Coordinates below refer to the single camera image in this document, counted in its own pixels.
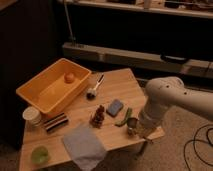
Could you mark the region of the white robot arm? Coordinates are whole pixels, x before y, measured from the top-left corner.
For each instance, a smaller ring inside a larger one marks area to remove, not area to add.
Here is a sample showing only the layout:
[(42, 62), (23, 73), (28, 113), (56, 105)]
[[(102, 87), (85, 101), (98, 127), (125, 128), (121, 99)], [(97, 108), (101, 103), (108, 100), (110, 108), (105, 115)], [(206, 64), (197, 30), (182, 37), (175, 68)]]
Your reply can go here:
[(146, 138), (161, 125), (165, 113), (178, 106), (213, 121), (213, 93), (190, 90), (178, 77), (154, 78), (145, 86), (147, 101), (138, 117), (138, 133)]

